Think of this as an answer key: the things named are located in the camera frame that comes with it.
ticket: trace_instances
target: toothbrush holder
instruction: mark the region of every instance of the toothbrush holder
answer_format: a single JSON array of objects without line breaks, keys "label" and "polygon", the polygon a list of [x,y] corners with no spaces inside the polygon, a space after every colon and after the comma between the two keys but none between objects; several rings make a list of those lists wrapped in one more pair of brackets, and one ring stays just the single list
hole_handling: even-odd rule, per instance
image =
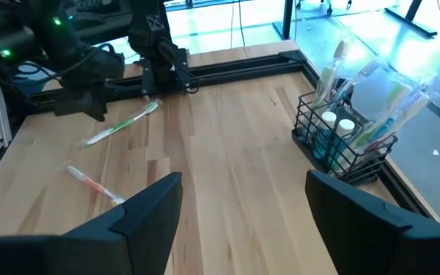
[{"label": "toothbrush holder", "polygon": [[[398,141],[398,138],[392,135],[385,141],[369,147],[364,152],[354,151],[349,147],[347,137],[338,137],[335,129],[330,128],[319,114],[323,113],[322,110],[330,107],[330,110],[337,115],[335,125],[338,125],[338,122],[342,119],[349,119],[354,122],[353,134],[357,133],[368,120],[352,108],[350,96],[337,102],[325,101],[317,108],[311,108],[311,99],[314,98],[314,94],[315,92],[311,92],[299,97],[296,122],[292,130],[293,141],[310,159],[317,170],[335,176],[352,186],[375,181],[385,157],[391,152],[391,148]],[[331,135],[317,135],[321,129],[327,128],[332,131]],[[325,138],[326,141],[317,142],[316,138]],[[314,157],[315,143],[318,143],[318,146],[326,147],[325,156]]]}]

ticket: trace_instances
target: green toothbrush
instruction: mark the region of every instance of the green toothbrush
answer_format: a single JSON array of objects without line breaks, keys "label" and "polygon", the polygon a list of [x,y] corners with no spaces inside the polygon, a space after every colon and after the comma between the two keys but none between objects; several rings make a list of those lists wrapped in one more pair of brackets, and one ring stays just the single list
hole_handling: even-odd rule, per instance
[{"label": "green toothbrush", "polygon": [[334,82],[336,73],[336,67],[327,66],[326,68],[324,68],[322,74],[320,75],[320,81],[317,85],[317,90],[315,91],[315,98],[311,106],[312,108],[317,108],[324,102],[324,99],[327,97],[332,88],[332,83]]},{"label": "green toothbrush", "polygon": [[[380,129],[380,127],[387,121],[387,119],[391,116],[393,111],[402,105],[402,102],[406,99],[409,93],[412,91],[412,88],[406,84],[402,84],[397,82],[393,89],[387,95],[387,110],[386,112],[378,118],[373,124],[367,126],[363,126],[363,128],[359,131],[360,134],[356,134],[352,139],[351,145],[349,146],[356,153],[360,153],[360,150],[363,150],[361,146],[366,144],[370,137],[373,136],[374,133]],[[356,156],[350,154],[349,148],[346,148],[344,152],[338,157],[337,162],[334,162],[332,165],[332,169],[335,173],[340,173],[342,169],[347,169],[349,164],[352,163],[352,160]]]},{"label": "green toothbrush", "polygon": [[151,112],[155,111],[162,105],[162,102],[159,99],[155,99],[151,102],[148,102],[136,115],[131,116],[130,118],[125,119],[124,121],[121,121],[114,125],[111,128],[108,128],[104,131],[99,132],[96,136],[91,137],[88,139],[84,144],[82,145],[84,148],[89,147],[96,142],[102,140],[103,138],[108,137],[110,134],[113,134],[117,131],[120,131],[121,129],[129,126],[130,124],[136,122],[137,120],[143,118],[144,116],[150,114]]}]

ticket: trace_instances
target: blue bottle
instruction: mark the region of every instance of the blue bottle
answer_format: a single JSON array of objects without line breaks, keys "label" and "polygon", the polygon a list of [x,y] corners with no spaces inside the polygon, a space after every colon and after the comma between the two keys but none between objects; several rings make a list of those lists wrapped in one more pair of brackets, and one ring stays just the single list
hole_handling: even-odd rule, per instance
[{"label": "blue bottle", "polygon": [[328,154],[329,166],[334,165],[334,160],[337,160],[341,153],[344,152],[346,148],[345,144],[347,144],[351,139],[354,126],[354,122],[350,121],[349,119],[340,120],[336,131],[337,136],[334,138],[334,145],[331,147],[330,153]]},{"label": "blue bottle", "polygon": [[328,146],[330,145],[332,139],[331,129],[333,129],[335,126],[337,115],[333,112],[324,112],[322,114],[322,120],[325,123],[322,121],[319,122],[319,132],[315,138],[315,146],[313,148],[313,156],[318,160],[322,159],[327,153]]}]

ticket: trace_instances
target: green light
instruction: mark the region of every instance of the green light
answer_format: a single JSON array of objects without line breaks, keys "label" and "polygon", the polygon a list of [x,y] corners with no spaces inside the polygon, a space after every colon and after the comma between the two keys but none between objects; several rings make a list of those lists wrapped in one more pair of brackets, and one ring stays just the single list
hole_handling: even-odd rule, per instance
[{"label": "green light", "polygon": [[11,51],[10,50],[2,50],[1,55],[3,57],[9,57],[9,56],[11,56]]},{"label": "green light", "polygon": [[53,18],[53,22],[54,24],[56,24],[57,26],[60,26],[62,24],[62,22],[60,21],[59,18]]}]

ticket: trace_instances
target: wooden tabletop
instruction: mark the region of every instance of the wooden tabletop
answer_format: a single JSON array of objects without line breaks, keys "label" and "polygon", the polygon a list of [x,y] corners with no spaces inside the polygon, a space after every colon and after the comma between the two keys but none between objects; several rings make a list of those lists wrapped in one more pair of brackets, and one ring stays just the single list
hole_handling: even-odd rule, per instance
[{"label": "wooden tabletop", "polygon": [[[189,63],[293,49],[285,41],[197,54]],[[0,162],[0,235],[62,234],[111,208],[64,164],[125,198],[181,171],[183,206],[167,274],[335,274],[304,193],[312,164],[290,137],[297,98],[312,90],[291,73],[169,95],[160,110],[86,149],[81,140],[144,101],[108,104],[104,123],[84,114],[30,116]],[[364,189],[392,201],[380,182]]]}]

